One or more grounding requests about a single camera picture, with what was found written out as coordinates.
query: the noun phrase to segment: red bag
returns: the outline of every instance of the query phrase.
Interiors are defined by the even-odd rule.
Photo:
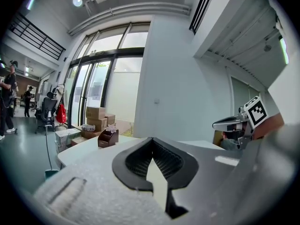
[[[65,107],[64,107],[63,104],[60,104],[58,106],[56,120],[59,123],[65,123],[66,122],[66,110],[65,110]]]

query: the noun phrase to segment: office chair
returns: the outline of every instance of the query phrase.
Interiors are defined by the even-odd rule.
[[[53,94],[52,92],[48,92],[47,97],[45,97],[43,100],[42,110],[37,110],[35,115],[37,118],[37,123],[38,121],[42,121],[43,123],[43,125],[37,127],[35,134],[37,133],[38,128],[45,128],[46,125],[51,125],[53,127],[53,130],[55,131],[53,113],[56,103],[57,100],[55,99],[55,94]]]

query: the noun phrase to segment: brown box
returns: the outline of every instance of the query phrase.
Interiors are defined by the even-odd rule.
[[[105,114],[105,117],[107,118],[107,125],[112,125],[112,124],[114,124],[116,115],[113,115],[113,114]]]
[[[87,132],[87,131],[81,131],[81,136],[86,138],[86,139],[91,139],[93,137],[98,137],[102,131],[95,131],[95,132]]]
[[[84,142],[84,141],[86,141],[86,140],[87,140],[87,139],[84,138],[84,137],[77,137],[77,138],[74,138],[74,139],[71,140],[71,146],[75,146],[75,145],[77,145],[77,144],[79,144],[79,143],[82,143],[82,142]]]
[[[89,125],[95,125],[96,126],[96,132],[97,131],[103,131],[104,128],[107,127],[107,118],[102,118],[102,119],[87,119],[87,124]]]
[[[86,107],[85,116],[91,119],[105,118],[104,107]]]

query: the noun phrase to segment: window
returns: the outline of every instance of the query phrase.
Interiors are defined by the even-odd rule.
[[[148,30],[148,25],[132,26],[129,33],[126,35],[121,48],[145,47]]]
[[[124,40],[122,48],[145,47],[147,35],[147,32],[128,33]]]
[[[234,114],[237,114],[239,112],[239,107],[244,106],[255,96],[259,96],[259,92],[240,80],[233,77],[231,80],[234,97]]]
[[[133,135],[142,60],[143,58],[119,58],[111,75],[105,107],[107,113],[116,115],[118,129],[125,136]]]
[[[140,73],[143,58],[119,58],[114,72]]]
[[[90,55],[92,52],[117,49],[119,44],[121,44],[120,48],[145,47],[148,30],[149,24],[145,22],[144,24],[123,24],[117,28],[93,33],[84,39],[74,56],[74,60]]]
[[[86,37],[84,39],[84,41],[82,42],[82,44],[79,46],[76,54],[78,54],[77,56],[75,55],[75,59],[77,58],[81,58],[84,55],[85,50],[88,48],[88,46],[90,45],[90,42],[92,41],[93,37],[95,36],[94,34],[89,35],[88,37]]]
[[[92,51],[107,51],[117,49],[119,42],[125,32],[126,27],[120,27],[104,32],[100,32],[98,37],[90,47],[87,55],[90,55]]]
[[[69,128],[87,122],[87,106],[101,106],[106,108],[107,113],[116,115],[119,134],[133,135],[135,104],[148,30],[148,22],[128,23],[99,30],[82,41],[70,63],[65,81],[68,94],[74,89],[69,97],[69,107],[72,109],[67,111]],[[88,56],[108,50],[111,51]]]
[[[95,41],[92,47],[90,47],[87,55],[90,55],[92,51],[99,52],[116,49],[121,40],[121,37],[122,35],[116,35]]]

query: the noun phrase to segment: glass door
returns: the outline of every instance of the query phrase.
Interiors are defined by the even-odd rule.
[[[84,64],[80,66],[79,75],[77,80],[75,81],[75,90],[73,94],[72,100],[72,112],[71,112],[71,125],[72,126],[80,126],[80,115],[81,115],[81,107],[83,102],[83,94],[86,87],[86,83],[88,81],[88,75],[92,68],[92,64]]]
[[[69,70],[67,72],[66,80],[65,80],[65,92],[67,93],[67,100],[64,101],[65,109],[66,109],[66,118],[67,118],[66,123],[68,123],[68,104],[70,101],[71,90],[72,90],[72,86],[73,86],[73,82],[75,79],[77,69],[78,69],[78,65],[75,67],[69,68]]]
[[[83,109],[84,122],[87,122],[85,117],[85,108],[88,107],[100,107],[101,99],[103,95],[104,83],[107,79],[107,71],[111,61],[98,61],[94,64],[90,83],[88,85],[88,92],[86,96],[86,104]]]
[[[110,78],[106,112],[116,115],[119,134],[124,136],[133,136],[142,60],[142,57],[118,58]]]

